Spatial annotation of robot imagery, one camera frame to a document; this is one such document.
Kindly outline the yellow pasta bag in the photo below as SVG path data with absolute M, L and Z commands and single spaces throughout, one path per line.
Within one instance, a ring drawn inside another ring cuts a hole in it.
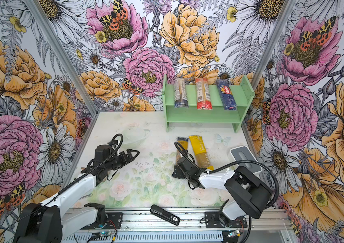
M 212 171 L 213 166 L 211 165 L 210 160 L 208 158 L 208 154 L 207 154 L 202 137 L 199 135 L 193 135 L 189 137 L 189 140 L 192 145 L 192 149 L 193 149 L 198 167 L 206 168 Z

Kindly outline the clear spaghetti bag dark ends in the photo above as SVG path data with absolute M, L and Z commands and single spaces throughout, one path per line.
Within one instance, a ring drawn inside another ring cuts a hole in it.
M 188 108 L 186 83 L 183 78 L 176 78 L 174 82 L 174 104 L 175 108 Z

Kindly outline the red spaghetti bag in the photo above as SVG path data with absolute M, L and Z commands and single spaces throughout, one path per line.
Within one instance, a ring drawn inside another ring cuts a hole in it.
M 197 93 L 197 109 L 212 110 L 208 80 L 203 78 L 196 79 L 195 85 Z

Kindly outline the blue Barilla spaghetti bag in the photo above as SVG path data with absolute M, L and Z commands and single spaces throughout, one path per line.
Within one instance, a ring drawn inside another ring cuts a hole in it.
M 216 86 L 223 104 L 224 110 L 236 110 L 237 104 L 227 80 L 217 79 Z

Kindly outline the blue and clear spaghetti bag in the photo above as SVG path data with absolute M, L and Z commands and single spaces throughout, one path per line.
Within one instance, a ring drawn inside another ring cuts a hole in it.
M 178 145 L 177 148 L 177 154 L 176 154 L 176 165 L 179 163 L 179 160 L 181 158 L 189 159 L 188 155 L 188 141 L 189 139 L 186 137 L 178 137 L 176 143 Z

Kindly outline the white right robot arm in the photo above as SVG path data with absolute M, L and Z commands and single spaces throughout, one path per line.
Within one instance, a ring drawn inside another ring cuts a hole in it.
M 198 167 L 191 160 L 183 157 L 174 165 L 172 176 L 185 179 L 190 189 L 220 189 L 229 193 L 233 198 L 226 200 L 218 211 L 217 221 L 223 227 L 231 227 L 231 222 L 250 216 L 259 219 L 263 211 L 272 206 L 278 196 L 278 191 L 272 189 L 255 175 L 246 165 L 256 165 L 276 176 L 265 165 L 250 160 L 235 161 L 216 170 Z

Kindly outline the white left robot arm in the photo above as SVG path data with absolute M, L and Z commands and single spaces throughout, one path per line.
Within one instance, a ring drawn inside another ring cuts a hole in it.
M 133 162 L 140 152 L 119 151 L 111 144 L 99 145 L 94 158 L 69 185 L 39 204 L 30 203 L 22 211 L 13 241 L 15 243 L 59 243 L 86 226 L 105 226 L 107 215 L 102 204 L 88 203 L 80 210 L 69 209 L 87 192 Z

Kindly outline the green wooden shelf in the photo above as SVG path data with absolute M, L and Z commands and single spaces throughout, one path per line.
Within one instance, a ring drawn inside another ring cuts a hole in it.
M 244 121 L 248 109 L 255 97 L 255 92 L 247 76 L 243 76 L 239 85 L 231 85 L 233 97 L 236 101 L 236 110 L 224 110 L 216 85 L 209 86 L 212 110 L 197 109 L 197 92 L 195 85 L 187 85 L 187 108 L 175 108 L 174 85 L 168 84 L 164 78 L 162 100 L 166 117 L 166 130 L 172 123 L 224 123 L 231 124 L 237 132 Z

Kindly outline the black handheld device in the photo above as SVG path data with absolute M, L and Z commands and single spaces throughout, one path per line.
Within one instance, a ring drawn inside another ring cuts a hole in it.
M 180 221 L 181 221 L 181 219 L 178 216 L 166 211 L 165 209 L 157 205 L 151 206 L 150 213 L 156 216 L 157 218 L 162 219 L 175 226 L 179 226 Z

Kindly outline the white grey tissue box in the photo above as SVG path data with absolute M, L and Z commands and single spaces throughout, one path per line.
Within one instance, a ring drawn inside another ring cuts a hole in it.
M 229 150 L 228 157 L 230 162 L 234 161 L 257 161 L 250 149 L 247 146 L 235 147 Z M 256 164 L 243 163 L 242 166 L 248 168 L 257 177 L 262 172 L 262 168 Z

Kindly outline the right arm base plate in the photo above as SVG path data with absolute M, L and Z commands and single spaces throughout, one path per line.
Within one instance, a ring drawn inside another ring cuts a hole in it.
M 219 212 L 206 211 L 203 220 L 206 228 L 248 228 L 247 220 L 244 216 L 235 220 L 230 220 L 226 216 L 221 216 Z

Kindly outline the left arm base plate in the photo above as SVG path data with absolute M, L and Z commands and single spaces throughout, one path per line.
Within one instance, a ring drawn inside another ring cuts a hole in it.
M 123 213 L 106 213 L 106 222 L 105 223 L 97 223 L 94 228 L 95 229 L 121 229 Z

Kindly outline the aluminium frame rail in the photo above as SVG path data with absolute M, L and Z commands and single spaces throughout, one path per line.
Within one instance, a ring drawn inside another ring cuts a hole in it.
M 179 226 L 152 215 L 150 208 L 107 208 L 106 213 L 123 213 L 121 229 L 86 226 L 60 243 L 295 243 L 291 221 L 285 210 L 265 210 L 259 219 L 247 220 L 248 228 L 206 228 L 206 211 L 218 208 L 167 208 L 178 216 Z

